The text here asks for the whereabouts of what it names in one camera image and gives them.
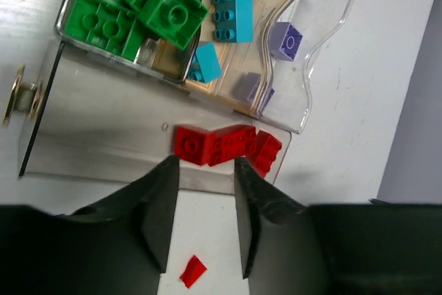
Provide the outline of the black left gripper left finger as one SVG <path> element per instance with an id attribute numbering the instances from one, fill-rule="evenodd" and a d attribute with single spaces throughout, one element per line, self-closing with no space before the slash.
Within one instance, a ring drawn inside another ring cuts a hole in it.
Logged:
<path id="1" fill-rule="evenodd" d="M 180 161 L 168 156 L 118 191 L 52 215 L 1 206 L 2 294 L 156 294 L 166 271 Z"/>

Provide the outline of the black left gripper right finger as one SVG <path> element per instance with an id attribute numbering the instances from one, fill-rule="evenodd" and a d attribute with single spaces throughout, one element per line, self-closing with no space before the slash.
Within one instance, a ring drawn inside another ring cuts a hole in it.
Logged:
<path id="1" fill-rule="evenodd" d="M 437 204 L 296 202 L 236 158 L 242 276 L 252 294 L 440 294 Z"/>

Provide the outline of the small red slope lego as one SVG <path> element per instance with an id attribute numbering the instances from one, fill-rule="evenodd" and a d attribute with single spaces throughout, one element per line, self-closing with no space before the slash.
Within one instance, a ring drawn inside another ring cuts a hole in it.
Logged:
<path id="1" fill-rule="evenodd" d="M 190 289 L 206 270 L 207 268 L 203 262 L 196 255 L 193 255 L 180 275 L 180 280 L 187 289 Z"/>

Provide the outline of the red lego brick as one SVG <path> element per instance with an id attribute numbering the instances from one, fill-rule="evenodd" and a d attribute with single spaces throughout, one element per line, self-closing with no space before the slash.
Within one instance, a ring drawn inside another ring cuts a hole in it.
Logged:
<path id="1" fill-rule="evenodd" d="M 256 138 L 256 127 L 247 124 L 214 130 L 208 165 L 216 166 L 237 157 L 251 155 L 257 149 Z"/>

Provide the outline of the lilac lego front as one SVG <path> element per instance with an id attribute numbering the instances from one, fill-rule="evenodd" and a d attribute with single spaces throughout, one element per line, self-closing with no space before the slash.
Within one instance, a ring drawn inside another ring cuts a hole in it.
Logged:
<path id="1" fill-rule="evenodd" d="M 258 91 L 260 80 L 261 75 L 259 73 L 249 72 L 243 75 L 233 87 L 233 97 L 237 101 L 251 106 Z"/>

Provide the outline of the lilac lego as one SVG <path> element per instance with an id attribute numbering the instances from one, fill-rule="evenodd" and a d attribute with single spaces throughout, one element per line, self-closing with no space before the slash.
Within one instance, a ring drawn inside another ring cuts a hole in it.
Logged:
<path id="1" fill-rule="evenodd" d="M 233 97 L 237 101 L 251 106 L 258 91 L 260 80 L 261 75 L 259 73 L 249 72 L 243 75 L 233 87 Z"/>
<path id="2" fill-rule="evenodd" d="M 269 38 L 270 53 L 279 60 L 293 61 L 303 36 L 290 22 L 280 21 L 273 25 Z"/>

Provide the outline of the small cyan lego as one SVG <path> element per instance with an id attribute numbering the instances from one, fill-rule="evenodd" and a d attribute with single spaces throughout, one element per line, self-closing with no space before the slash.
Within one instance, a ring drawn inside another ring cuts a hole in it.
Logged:
<path id="1" fill-rule="evenodd" d="M 187 78 L 208 84 L 222 76 L 220 63 L 212 41 L 199 44 L 191 61 Z"/>

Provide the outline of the lilac lego back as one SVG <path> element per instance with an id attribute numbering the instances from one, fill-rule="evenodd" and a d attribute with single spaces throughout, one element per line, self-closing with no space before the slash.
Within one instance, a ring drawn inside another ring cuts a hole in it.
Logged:
<path id="1" fill-rule="evenodd" d="M 269 38 L 270 53 L 279 60 L 293 61 L 303 36 L 290 22 L 280 21 L 273 25 Z"/>

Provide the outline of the large cyan lego brick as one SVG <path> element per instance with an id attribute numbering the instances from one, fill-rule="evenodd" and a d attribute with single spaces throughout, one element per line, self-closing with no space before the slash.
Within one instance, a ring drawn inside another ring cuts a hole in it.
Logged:
<path id="1" fill-rule="evenodd" d="M 212 0 L 215 40 L 224 43 L 253 41 L 253 0 Z"/>

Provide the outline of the small red lego block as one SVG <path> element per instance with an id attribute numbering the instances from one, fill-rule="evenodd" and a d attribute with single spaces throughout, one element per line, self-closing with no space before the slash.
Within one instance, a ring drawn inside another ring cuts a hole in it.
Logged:
<path id="1" fill-rule="evenodd" d="M 176 126 L 172 143 L 173 154 L 192 164 L 205 165 L 209 156 L 210 138 L 208 130 L 192 126 Z"/>

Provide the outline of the long clear front bin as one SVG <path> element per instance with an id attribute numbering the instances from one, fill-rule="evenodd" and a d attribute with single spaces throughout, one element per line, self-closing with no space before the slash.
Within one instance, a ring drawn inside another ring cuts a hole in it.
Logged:
<path id="1" fill-rule="evenodd" d="M 16 73 L 12 113 L 24 116 L 17 174 L 129 183 L 172 154 L 178 126 L 216 130 L 250 125 L 282 142 L 267 181 L 274 182 L 291 133 L 211 106 L 166 82 L 129 74 L 57 39 L 41 69 Z"/>

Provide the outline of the smoky grey plastic bin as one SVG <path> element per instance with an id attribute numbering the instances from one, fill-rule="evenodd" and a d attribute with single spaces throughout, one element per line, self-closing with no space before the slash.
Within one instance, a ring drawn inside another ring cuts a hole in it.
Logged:
<path id="1" fill-rule="evenodd" d="M 182 85 L 200 42 L 202 7 L 202 0 L 63 0 L 55 30 L 89 54 Z"/>

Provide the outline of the amber plastic bin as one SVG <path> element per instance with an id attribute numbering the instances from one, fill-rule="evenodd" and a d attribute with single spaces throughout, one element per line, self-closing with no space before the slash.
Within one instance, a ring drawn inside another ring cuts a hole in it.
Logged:
<path id="1" fill-rule="evenodd" d="M 222 76 L 210 83 L 197 83 L 190 78 L 190 59 L 196 54 L 194 45 L 185 51 L 161 41 L 155 52 L 152 69 L 181 82 L 190 91 L 197 91 L 232 109 L 257 116 L 269 94 L 273 71 L 270 51 L 271 26 L 284 6 L 295 0 L 251 0 L 243 5 L 250 10 L 252 20 L 229 27 L 222 17 L 230 14 L 213 0 L 202 0 L 210 10 L 198 33 L 200 43 L 212 41 Z"/>

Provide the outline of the clear plastic bin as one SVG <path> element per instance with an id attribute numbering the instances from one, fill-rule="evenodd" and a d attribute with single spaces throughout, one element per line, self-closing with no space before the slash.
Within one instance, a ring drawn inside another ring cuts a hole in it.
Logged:
<path id="1" fill-rule="evenodd" d="M 310 77 L 321 47 L 346 22 L 354 0 L 284 0 L 269 15 L 262 31 L 263 50 L 271 62 L 269 88 L 259 106 L 263 122 L 295 134 L 303 132 L 312 106 Z M 290 61 L 271 55 L 271 33 L 288 22 L 302 36 Z"/>

